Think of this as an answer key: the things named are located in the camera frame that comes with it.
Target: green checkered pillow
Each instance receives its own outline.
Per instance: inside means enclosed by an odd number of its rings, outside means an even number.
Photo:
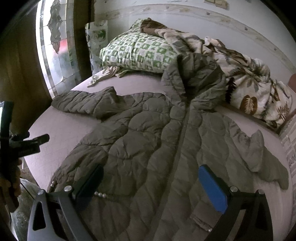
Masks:
[[[142,21],[137,20],[129,31],[117,36],[100,51],[103,66],[164,72],[177,54],[163,38],[141,33]]]

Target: wall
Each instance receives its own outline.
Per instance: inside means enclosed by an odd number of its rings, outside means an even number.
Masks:
[[[109,20],[109,40],[126,31],[137,18],[143,17],[151,17],[181,31],[191,31],[202,38],[218,38],[228,48],[264,60],[273,77],[288,83],[292,73],[296,72],[296,43],[284,24],[259,0],[227,2],[229,10],[204,0],[97,0],[95,20]],[[149,4],[149,7],[144,8],[143,4]],[[154,11],[153,4],[161,5]],[[171,7],[160,12],[162,6],[168,5],[187,6],[188,12],[182,13],[182,9],[174,12]]]

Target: crumpled cloth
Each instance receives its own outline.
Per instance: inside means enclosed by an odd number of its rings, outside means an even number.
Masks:
[[[127,72],[132,72],[131,69],[126,69],[118,66],[106,66],[103,70],[100,72],[94,74],[92,76],[92,80],[89,82],[87,87],[95,86],[98,82],[102,80],[109,79],[113,76],[116,76],[118,78],[123,77]]]
[[[225,101],[246,114],[278,130],[287,118],[292,98],[287,86],[270,77],[269,67],[260,59],[227,49],[218,39],[184,33],[150,18],[141,24],[141,32],[164,38],[177,54],[202,53],[212,57],[225,73]]]

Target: screw head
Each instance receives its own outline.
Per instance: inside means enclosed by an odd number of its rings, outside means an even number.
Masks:
[[[45,191],[44,191],[43,189],[41,189],[41,190],[39,190],[39,191],[37,192],[37,194],[38,194],[38,195],[42,195],[44,192],[45,192]]]
[[[72,186],[65,186],[64,191],[65,192],[70,192],[72,190]]]
[[[264,190],[262,190],[262,189],[259,189],[258,192],[259,192],[259,194],[261,194],[261,195],[265,194]]]
[[[232,192],[237,192],[237,191],[238,191],[238,188],[235,187],[235,186],[232,186],[232,187],[230,187],[230,191],[232,191]]]

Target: striped fabric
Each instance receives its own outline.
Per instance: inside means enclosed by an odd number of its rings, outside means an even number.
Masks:
[[[293,185],[293,211],[290,229],[296,223],[296,115],[288,121],[279,134],[286,152]]]

